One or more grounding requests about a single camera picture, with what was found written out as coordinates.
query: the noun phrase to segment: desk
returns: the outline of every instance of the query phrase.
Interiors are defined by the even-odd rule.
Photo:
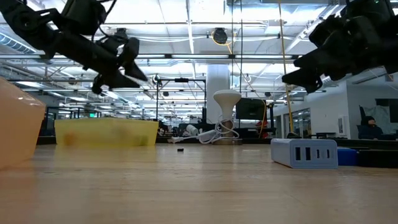
[[[339,147],[368,147],[370,149],[398,149],[398,141],[333,139]]]
[[[317,137],[317,139],[319,138],[332,138],[336,136],[336,133],[316,133],[316,134],[312,134],[309,135],[311,137]]]
[[[177,148],[183,147],[183,153]],[[268,145],[39,146],[0,171],[1,224],[396,223],[398,170],[294,170]]]

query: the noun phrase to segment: yellow pole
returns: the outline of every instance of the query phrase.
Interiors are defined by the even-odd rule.
[[[279,22],[280,22],[280,38],[282,39],[282,55],[284,59],[284,72],[285,75],[287,74],[286,72],[286,55],[285,55],[285,40],[284,40],[284,28],[283,28],[283,20],[282,20],[282,0],[279,0]],[[286,88],[286,100],[287,100],[287,107],[289,108],[289,121],[290,121],[290,132],[294,132],[293,130],[293,116],[292,116],[292,108],[290,106],[290,95],[289,95],[289,90],[287,84],[285,84]]]

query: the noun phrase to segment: yellow bin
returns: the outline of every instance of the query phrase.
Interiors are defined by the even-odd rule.
[[[121,118],[87,118],[55,120],[57,144],[62,146],[153,146],[156,121]]]

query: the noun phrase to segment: ceiling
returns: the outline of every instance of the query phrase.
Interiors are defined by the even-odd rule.
[[[108,34],[113,34],[117,28],[126,28],[131,37],[137,37],[141,41],[140,55],[145,54],[249,54],[249,55],[282,55],[282,38],[280,38],[280,14],[278,1],[273,4],[264,4],[261,0],[243,0],[242,12],[239,1],[232,0],[118,0],[112,13],[108,16],[106,23],[101,27]],[[282,19],[284,21],[284,45],[287,55],[303,55],[313,50],[315,46],[306,39],[306,36],[320,22],[320,16],[338,13],[342,6],[328,5],[327,0],[294,0],[282,1]],[[28,0],[28,6],[32,9],[57,8],[62,11],[65,0]],[[108,8],[110,2],[104,3]],[[225,29],[230,43],[227,46],[214,43],[211,33],[215,28]],[[36,52],[28,43],[15,35],[9,26],[0,18],[1,36],[9,37]],[[95,39],[103,36],[98,32]],[[10,48],[9,44],[0,44],[0,54],[22,54]],[[96,73],[92,70],[84,71],[79,64],[65,58],[54,59],[53,64],[46,65],[33,59],[26,59],[26,54],[21,57],[9,59],[0,57],[3,72],[0,74],[6,78],[37,80],[38,78],[52,80],[68,80],[76,78],[79,80],[92,80]],[[152,80],[158,75],[160,78],[196,78],[205,79],[207,76],[207,65],[214,60],[190,60],[186,59],[137,59],[141,70]],[[284,90],[281,75],[284,74],[283,60],[245,60],[242,73],[247,81],[243,80],[239,86],[240,61],[239,64],[223,60],[217,63],[227,63],[233,76],[231,76],[231,87],[242,90]],[[289,60],[286,65],[287,72],[296,70]],[[65,96],[85,98],[76,101],[71,98],[67,103],[72,105],[82,103],[97,103],[97,105],[109,106],[109,103],[127,103],[129,106],[120,107],[111,105],[113,110],[129,110],[139,114],[145,109],[147,115],[153,116],[151,112],[156,107],[154,99],[155,92],[139,93],[116,92],[116,96],[100,97],[89,93],[91,82],[70,85],[68,82],[39,83],[41,86],[21,85],[29,89],[58,89],[52,91],[65,102]],[[142,89],[153,90],[154,84],[142,83]],[[164,116],[184,117],[194,114],[200,115],[203,106],[204,92],[201,91],[204,84],[201,82],[189,85],[186,83],[170,82],[164,86],[164,90],[184,90],[184,92],[170,92],[169,96],[160,96],[164,105],[161,105],[159,114]],[[62,90],[76,90],[78,92],[66,92]],[[281,99],[282,93],[273,93],[269,100]],[[246,97],[258,96],[253,92],[244,92]]]

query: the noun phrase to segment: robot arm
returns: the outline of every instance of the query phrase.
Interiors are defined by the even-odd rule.
[[[139,88],[139,84],[122,75],[147,81],[147,77],[135,64],[139,53],[139,40],[128,38],[125,29],[107,35],[97,42],[83,35],[95,35],[103,24],[107,12],[97,0],[68,0],[62,13],[56,9],[34,11],[18,0],[0,0],[0,12],[10,28],[31,46],[43,50],[42,58],[51,59],[56,53],[83,65],[83,69],[98,72],[92,90],[102,92],[103,85],[113,88]],[[52,21],[57,30],[49,26]],[[124,45],[118,55],[118,47]]]
[[[318,48],[295,60],[300,69],[282,81],[313,93],[322,87],[323,74],[336,81],[379,66],[398,72],[393,57],[398,51],[397,23],[390,0],[347,1],[341,17],[330,16],[310,34]]]

